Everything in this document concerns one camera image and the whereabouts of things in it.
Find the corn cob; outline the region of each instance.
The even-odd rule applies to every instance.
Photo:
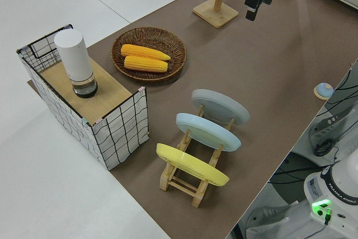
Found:
[[[121,48],[121,54],[122,56],[126,57],[128,55],[135,55],[140,57],[147,57],[147,58],[153,58],[156,60],[161,61],[168,61],[170,60],[170,56],[159,51],[150,49],[143,46],[137,46],[132,44],[124,44]]]
[[[124,59],[124,67],[132,70],[164,73],[168,63],[152,58],[129,55]]]

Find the wooden block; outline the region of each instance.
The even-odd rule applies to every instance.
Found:
[[[93,125],[96,120],[106,115],[132,94],[95,61],[91,59],[91,62],[98,90],[93,97],[88,99],[80,98],[74,93],[62,62],[52,65],[41,71],[40,74],[82,117]]]
[[[222,27],[239,15],[236,10],[230,8],[224,3],[222,3],[220,11],[215,12],[214,5],[215,0],[205,1],[204,3],[196,6],[193,9],[193,13],[199,15],[201,18],[216,28]]]

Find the black grid basket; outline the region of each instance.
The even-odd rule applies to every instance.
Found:
[[[122,163],[149,138],[147,89],[142,87],[91,125],[41,76],[41,71],[61,61],[54,44],[66,25],[17,50],[38,93],[52,114],[108,170]]]

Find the plate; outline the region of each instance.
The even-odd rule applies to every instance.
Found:
[[[241,141],[224,127],[210,120],[188,113],[177,114],[176,123],[185,133],[189,130],[189,137],[208,147],[222,151],[235,151],[241,146]]]
[[[124,67],[125,57],[121,55],[124,44],[133,44],[159,50],[171,57],[168,71],[165,73],[130,70]],[[112,62],[123,74],[140,81],[162,81],[177,74],[186,61],[184,43],[173,33],[157,27],[139,27],[120,35],[113,43],[111,50]]]
[[[233,125],[242,125],[250,119],[245,107],[219,92],[196,89],[191,94],[191,101],[196,108],[204,106],[202,113],[205,116],[223,124],[229,124],[235,118]]]
[[[208,180],[210,184],[215,186],[224,186],[229,181],[227,175],[215,167],[179,149],[158,143],[157,154],[160,158],[178,167],[180,170],[198,179]]]

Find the round woven tray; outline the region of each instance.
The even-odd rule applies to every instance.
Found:
[[[130,70],[124,67],[125,57],[121,55],[124,44],[144,46],[169,55],[168,71],[165,73]],[[186,48],[184,43],[173,33],[156,27],[139,27],[120,35],[112,46],[112,62],[123,74],[141,81],[161,81],[176,74],[185,64]]]

